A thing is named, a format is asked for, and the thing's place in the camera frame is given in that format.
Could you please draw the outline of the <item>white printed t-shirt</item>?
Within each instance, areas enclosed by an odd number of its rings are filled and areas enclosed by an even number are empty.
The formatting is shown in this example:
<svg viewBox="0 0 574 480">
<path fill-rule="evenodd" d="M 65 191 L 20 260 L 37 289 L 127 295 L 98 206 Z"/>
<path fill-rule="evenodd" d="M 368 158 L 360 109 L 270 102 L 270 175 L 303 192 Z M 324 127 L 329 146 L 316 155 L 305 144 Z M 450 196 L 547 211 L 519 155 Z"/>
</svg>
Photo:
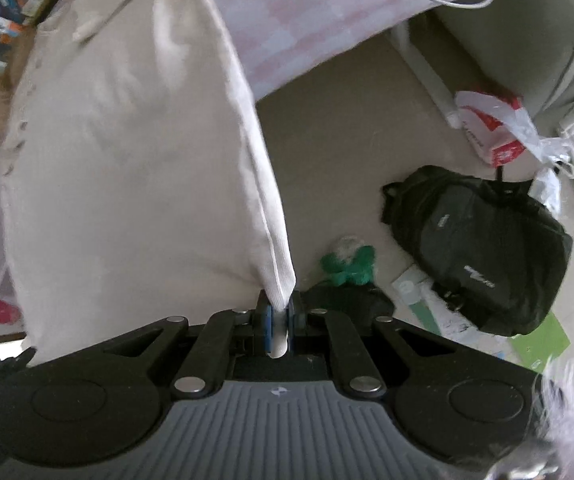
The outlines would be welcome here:
<svg viewBox="0 0 574 480">
<path fill-rule="evenodd" d="M 0 159 L 5 259 L 45 363 L 296 287 L 255 100 L 213 0 L 63 0 Z"/>
</svg>

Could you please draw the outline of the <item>green plush toy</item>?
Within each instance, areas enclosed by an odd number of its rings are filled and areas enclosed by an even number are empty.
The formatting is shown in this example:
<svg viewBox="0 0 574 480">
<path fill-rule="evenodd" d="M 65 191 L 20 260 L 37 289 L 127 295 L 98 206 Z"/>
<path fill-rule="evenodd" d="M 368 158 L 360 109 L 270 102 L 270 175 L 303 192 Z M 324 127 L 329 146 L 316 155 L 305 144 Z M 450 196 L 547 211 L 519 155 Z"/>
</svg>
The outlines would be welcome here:
<svg viewBox="0 0 574 480">
<path fill-rule="evenodd" d="M 375 277 L 376 250 L 359 237 L 339 238 L 320 259 L 320 266 L 334 286 L 366 285 Z"/>
</svg>

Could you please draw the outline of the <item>black backpack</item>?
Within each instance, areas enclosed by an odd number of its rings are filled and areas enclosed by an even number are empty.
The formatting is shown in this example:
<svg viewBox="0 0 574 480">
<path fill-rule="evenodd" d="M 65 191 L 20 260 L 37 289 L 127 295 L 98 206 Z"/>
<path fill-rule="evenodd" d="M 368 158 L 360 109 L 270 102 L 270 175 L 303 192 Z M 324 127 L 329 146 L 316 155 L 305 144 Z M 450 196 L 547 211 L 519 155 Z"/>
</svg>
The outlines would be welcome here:
<svg viewBox="0 0 574 480">
<path fill-rule="evenodd" d="M 530 182 L 423 166 L 385 185 L 382 222 L 447 307 L 482 332 L 534 332 L 567 273 L 573 240 Z"/>
</svg>

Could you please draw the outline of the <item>green paper sheet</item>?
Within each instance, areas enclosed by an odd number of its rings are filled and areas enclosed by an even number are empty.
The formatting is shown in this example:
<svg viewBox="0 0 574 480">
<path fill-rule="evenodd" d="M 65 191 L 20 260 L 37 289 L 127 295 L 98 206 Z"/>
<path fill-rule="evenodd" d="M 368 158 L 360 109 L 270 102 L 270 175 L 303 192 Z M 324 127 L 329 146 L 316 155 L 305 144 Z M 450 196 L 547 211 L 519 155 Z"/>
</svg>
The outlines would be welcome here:
<svg viewBox="0 0 574 480">
<path fill-rule="evenodd" d="M 520 365 L 541 373 L 549 361 L 564 354 L 570 347 L 570 340 L 556 315 L 549 312 L 536 330 L 512 337 L 510 344 Z"/>
</svg>

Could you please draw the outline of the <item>red white plastic bag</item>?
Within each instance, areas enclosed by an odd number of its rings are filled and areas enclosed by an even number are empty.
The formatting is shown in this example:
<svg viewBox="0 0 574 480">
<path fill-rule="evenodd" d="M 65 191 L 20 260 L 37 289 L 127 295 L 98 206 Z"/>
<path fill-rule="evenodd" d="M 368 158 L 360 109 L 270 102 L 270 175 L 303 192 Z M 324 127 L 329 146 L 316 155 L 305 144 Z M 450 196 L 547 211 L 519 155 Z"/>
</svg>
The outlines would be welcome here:
<svg viewBox="0 0 574 480">
<path fill-rule="evenodd" d="M 541 136 L 519 98 L 459 91 L 455 105 L 470 144 L 488 166 L 505 166 L 528 152 L 540 164 L 557 166 L 574 179 L 569 142 Z"/>
</svg>

